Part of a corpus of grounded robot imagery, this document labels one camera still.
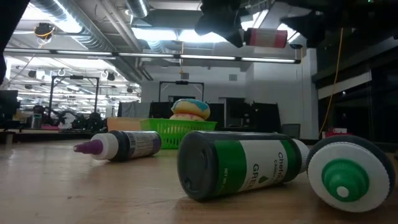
table surface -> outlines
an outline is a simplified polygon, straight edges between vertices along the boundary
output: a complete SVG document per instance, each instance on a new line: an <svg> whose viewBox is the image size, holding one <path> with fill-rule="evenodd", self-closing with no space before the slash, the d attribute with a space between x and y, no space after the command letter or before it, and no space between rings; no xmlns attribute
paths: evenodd
<svg viewBox="0 0 398 224"><path fill-rule="evenodd" d="M305 174L281 187L198 203L177 177L177 151L126 163L72 151L79 141L0 145L0 223L397 223L398 194L368 213L331 208Z"/></svg>

purple bottle cap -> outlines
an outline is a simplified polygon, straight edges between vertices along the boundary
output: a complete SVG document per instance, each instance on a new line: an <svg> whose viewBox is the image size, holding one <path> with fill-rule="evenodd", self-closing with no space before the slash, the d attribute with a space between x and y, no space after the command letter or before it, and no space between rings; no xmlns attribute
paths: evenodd
<svg viewBox="0 0 398 224"><path fill-rule="evenodd" d="M101 140L92 140L73 147L73 150L75 152L81 152L83 154L92 154L92 155L101 154L103 149L104 146Z"/></svg>

green basket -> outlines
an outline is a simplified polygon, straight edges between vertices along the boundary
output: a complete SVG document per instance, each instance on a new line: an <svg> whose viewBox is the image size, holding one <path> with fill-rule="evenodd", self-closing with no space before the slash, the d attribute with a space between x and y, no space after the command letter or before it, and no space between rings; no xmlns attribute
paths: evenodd
<svg viewBox="0 0 398 224"><path fill-rule="evenodd" d="M156 131L162 138L162 149L178 149L184 135L191 131L213 131L217 122L144 119L141 129Z"/></svg>

green bottle cap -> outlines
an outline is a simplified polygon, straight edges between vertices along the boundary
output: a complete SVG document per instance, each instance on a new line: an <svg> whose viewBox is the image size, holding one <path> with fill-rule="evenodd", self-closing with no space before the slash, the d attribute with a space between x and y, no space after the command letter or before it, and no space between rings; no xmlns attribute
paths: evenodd
<svg viewBox="0 0 398 224"><path fill-rule="evenodd" d="M355 202L369 190L369 177L349 159L330 161L322 170L322 182L329 194L340 202Z"/></svg>

purple bottle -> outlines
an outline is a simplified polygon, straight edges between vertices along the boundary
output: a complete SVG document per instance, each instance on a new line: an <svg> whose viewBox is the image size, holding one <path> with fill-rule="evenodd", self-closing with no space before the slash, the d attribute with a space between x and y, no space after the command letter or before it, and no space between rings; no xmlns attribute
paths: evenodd
<svg viewBox="0 0 398 224"><path fill-rule="evenodd" d="M91 154L96 160L124 162L154 155L159 152L161 145L160 136L155 131L111 131L96 134L91 141L76 145L73 150Z"/></svg>

